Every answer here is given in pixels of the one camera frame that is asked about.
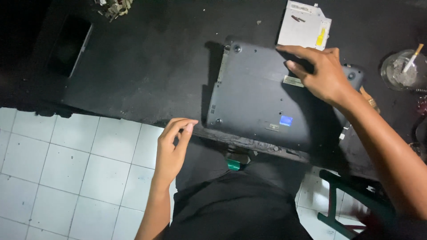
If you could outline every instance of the blue sticker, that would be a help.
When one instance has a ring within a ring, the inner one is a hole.
[[[280,122],[281,125],[285,125],[290,127],[292,124],[292,118],[291,117],[286,117],[286,116],[282,116],[280,117]]]

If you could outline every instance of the green chair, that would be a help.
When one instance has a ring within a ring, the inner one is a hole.
[[[317,219],[324,222],[328,226],[335,229],[345,237],[352,239],[358,235],[355,229],[364,229],[364,226],[344,225],[335,219],[336,216],[336,190],[341,189],[348,195],[354,197],[366,207],[368,207],[372,213],[379,218],[379,220],[387,223],[394,219],[395,210],[390,202],[381,199],[375,193],[366,189],[365,186],[355,184],[354,182],[343,179],[333,173],[326,170],[321,170],[319,177],[329,182],[329,209],[328,216],[322,213],[317,214]]]

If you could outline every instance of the laptop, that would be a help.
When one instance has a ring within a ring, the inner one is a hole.
[[[347,120],[335,108],[298,85],[286,60],[313,66],[275,48],[230,41],[207,115],[210,129],[303,152],[336,146]],[[355,89],[363,72],[343,66]]]

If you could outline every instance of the black pants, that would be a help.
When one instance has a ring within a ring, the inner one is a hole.
[[[178,191],[218,178],[230,171],[218,149],[218,142],[196,136],[191,138],[184,165],[176,177]],[[242,171],[264,179],[292,196],[296,196],[305,173],[310,169],[307,164],[264,153],[250,158],[250,163]]]

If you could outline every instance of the hand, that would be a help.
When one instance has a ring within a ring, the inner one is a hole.
[[[342,71],[338,48],[320,51],[310,47],[279,45],[277,50],[294,54],[314,65],[314,73],[309,74],[300,64],[286,62],[286,66],[301,79],[301,83],[323,101],[335,105],[349,91],[355,91]]]
[[[193,127],[198,122],[188,118],[170,120],[157,140],[156,168],[153,179],[161,181],[167,186],[172,183],[184,163]],[[179,139],[176,146],[173,144],[175,137]]]

